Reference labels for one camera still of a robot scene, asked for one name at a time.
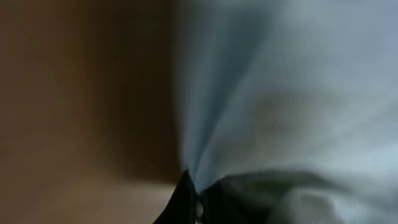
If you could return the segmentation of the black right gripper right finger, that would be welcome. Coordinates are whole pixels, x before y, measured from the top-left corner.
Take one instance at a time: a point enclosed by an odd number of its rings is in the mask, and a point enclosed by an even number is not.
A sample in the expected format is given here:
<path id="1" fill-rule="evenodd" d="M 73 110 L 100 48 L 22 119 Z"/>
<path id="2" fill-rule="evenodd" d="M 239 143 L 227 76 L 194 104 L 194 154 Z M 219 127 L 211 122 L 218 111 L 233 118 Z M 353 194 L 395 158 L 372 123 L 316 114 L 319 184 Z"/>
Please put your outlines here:
<path id="1" fill-rule="evenodd" d="M 265 223 L 280 200 L 280 186 L 261 177 L 226 177 L 200 194 L 203 223 Z"/>

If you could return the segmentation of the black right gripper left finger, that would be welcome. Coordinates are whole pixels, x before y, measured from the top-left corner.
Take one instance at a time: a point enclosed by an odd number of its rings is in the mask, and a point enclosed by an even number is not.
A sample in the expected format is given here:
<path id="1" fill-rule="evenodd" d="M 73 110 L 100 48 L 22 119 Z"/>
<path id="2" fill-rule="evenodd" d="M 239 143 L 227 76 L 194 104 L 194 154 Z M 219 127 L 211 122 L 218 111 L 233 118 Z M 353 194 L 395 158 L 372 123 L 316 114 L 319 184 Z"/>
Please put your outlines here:
<path id="1" fill-rule="evenodd" d="M 195 224 L 197 193 L 187 170 L 154 224 Z"/>

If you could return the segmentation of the light blue t-shirt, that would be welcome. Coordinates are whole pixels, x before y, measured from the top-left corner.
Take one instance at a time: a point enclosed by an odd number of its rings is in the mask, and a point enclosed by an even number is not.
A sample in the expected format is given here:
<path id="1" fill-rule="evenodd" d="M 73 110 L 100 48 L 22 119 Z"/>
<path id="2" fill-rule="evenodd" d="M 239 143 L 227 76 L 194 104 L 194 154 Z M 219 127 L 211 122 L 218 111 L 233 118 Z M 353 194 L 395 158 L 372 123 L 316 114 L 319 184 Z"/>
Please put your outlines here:
<path id="1" fill-rule="evenodd" d="M 397 0 L 177 1 L 182 167 L 279 184 L 265 223 L 397 222 Z"/>

